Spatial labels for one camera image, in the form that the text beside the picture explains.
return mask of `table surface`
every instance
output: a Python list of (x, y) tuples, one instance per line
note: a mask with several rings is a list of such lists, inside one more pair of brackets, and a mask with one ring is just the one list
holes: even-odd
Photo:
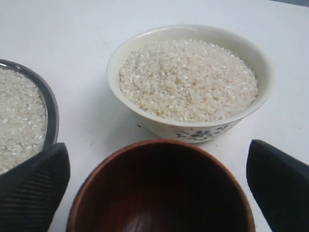
[(71, 180), (49, 232), (63, 232), (74, 196), (112, 152), (156, 138), (110, 91), (106, 64), (129, 37), (154, 27), (193, 23), (234, 31), (261, 47), (276, 71), (264, 106), (212, 142), (198, 145), (240, 182), (257, 232), (269, 232), (247, 186), (252, 139), (309, 163), (309, 8), (268, 0), (3, 0), (0, 56), (28, 66), (51, 86), (60, 112), (59, 142), (67, 145)]

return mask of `white rice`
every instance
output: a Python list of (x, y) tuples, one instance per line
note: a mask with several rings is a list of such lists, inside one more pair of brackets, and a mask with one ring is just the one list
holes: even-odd
[(237, 55), (198, 40), (170, 40), (132, 52), (122, 93), (140, 109), (181, 122), (227, 118), (256, 98), (257, 80)]
[(46, 110), (25, 76), (0, 68), (0, 174), (42, 150)]

